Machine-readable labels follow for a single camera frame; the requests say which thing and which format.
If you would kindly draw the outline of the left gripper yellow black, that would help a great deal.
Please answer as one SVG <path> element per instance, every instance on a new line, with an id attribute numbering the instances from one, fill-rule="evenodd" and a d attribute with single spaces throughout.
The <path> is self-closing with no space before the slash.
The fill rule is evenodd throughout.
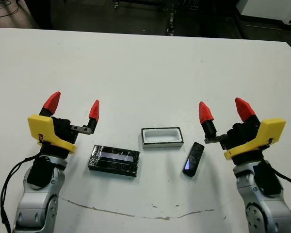
<path id="1" fill-rule="evenodd" d="M 28 117 L 31 136 L 41 145 L 55 146 L 74 153 L 78 134 L 93 134 L 99 121 L 99 100 L 96 100 L 89 113 L 86 126 L 72 125 L 68 119 L 51 117 L 58 107 L 61 92 L 52 94 L 44 103 L 39 115 Z"/>

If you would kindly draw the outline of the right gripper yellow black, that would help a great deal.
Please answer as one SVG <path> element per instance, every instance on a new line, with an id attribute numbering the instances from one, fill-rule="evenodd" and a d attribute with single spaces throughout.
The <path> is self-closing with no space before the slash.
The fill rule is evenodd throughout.
<path id="1" fill-rule="evenodd" d="M 220 143 L 224 156 L 231 160 L 236 156 L 262 151 L 279 141 L 286 121 L 281 118 L 259 121 L 256 113 L 248 102 L 241 98 L 235 99 L 236 109 L 242 123 L 236 123 L 226 134 L 216 136 L 216 128 L 209 107 L 199 103 L 199 120 L 205 133 L 205 143 Z"/>

